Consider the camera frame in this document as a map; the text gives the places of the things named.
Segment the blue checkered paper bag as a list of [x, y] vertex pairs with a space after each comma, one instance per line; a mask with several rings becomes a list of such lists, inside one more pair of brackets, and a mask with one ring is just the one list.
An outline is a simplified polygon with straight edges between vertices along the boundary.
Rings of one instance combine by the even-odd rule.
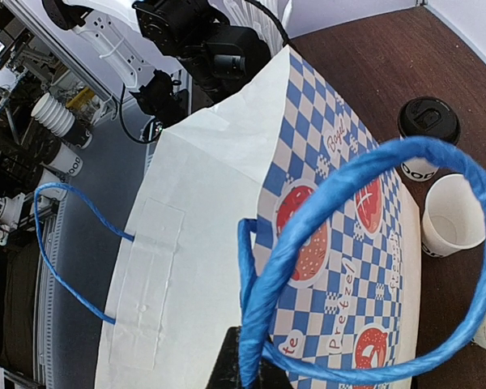
[[[401, 169], [439, 170], [415, 182]], [[464, 321], [416, 356], [428, 190], [459, 173], [484, 212], [486, 171], [428, 138], [378, 143], [294, 49], [240, 92], [164, 130], [125, 226], [93, 388], [408, 388], [486, 314], [486, 237]]]

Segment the white paper cups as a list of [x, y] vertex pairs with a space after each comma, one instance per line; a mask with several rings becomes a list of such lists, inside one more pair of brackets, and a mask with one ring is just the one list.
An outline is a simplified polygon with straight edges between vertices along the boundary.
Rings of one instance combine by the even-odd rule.
[[452, 173], [435, 181], [424, 201], [423, 252], [444, 258], [479, 246], [485, 237], [484, 212], [467, 179]]

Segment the black cup lid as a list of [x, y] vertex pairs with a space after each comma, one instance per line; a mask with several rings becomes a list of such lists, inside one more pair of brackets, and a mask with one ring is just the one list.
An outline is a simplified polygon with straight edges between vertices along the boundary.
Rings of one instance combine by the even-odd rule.
[[458, 115], [443, 100], [421, 96], [409, 100], [399, 110], [399, 136], [427, 136], [457, 145], [461, 135]]

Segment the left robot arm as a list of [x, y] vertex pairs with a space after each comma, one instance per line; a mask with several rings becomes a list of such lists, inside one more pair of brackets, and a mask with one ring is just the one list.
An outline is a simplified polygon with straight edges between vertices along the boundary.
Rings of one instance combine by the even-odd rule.
[[44, 1], [61, 30], [89, 42], [123, 82], [139, 108], [162, 127], [187, 116], [185, 90], [146, 62], [113, 24], [122, 21], [175, 58], [215, 103], [239, 92], [271, 60], [269, 45], [250, 27], [232, 25], [207, 1]]

